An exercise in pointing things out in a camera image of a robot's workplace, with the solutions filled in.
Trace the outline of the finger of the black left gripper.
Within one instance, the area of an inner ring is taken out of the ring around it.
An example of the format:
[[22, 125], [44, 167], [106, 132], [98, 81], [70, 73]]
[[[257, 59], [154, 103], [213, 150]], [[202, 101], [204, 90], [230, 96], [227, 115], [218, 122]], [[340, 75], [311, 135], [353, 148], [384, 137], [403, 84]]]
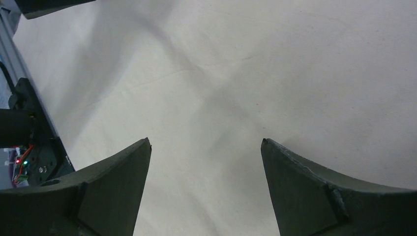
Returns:
[[39, 18], [69, 7], [95, 0], [15, 0], [26, 19]]

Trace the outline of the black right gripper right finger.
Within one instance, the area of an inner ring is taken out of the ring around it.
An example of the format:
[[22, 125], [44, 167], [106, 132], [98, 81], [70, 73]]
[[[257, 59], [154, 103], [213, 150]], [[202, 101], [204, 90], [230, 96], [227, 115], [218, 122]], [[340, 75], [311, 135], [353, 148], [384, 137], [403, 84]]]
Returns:
[[263, 139], [261, 155], [282, 236], [414, 236], [417, 192], [353, 178]]

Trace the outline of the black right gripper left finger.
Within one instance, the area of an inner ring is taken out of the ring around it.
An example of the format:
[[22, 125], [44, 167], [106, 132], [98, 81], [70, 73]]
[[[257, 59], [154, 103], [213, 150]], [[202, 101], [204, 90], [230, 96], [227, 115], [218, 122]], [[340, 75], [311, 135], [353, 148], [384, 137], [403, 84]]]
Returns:
[[3, 236], [131, 236], [152, 147], [148, 138], [39, 186], [0, 193]]

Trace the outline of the beige cloth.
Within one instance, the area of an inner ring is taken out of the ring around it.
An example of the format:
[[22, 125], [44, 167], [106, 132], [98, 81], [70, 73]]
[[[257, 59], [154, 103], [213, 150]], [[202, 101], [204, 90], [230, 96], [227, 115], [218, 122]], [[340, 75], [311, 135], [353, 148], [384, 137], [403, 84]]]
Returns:
[[14, 41], [76, 169], [152, 145], [136, 236], [277, 236], [271, 138], [417, 186], [414, 0], [97, 0]]

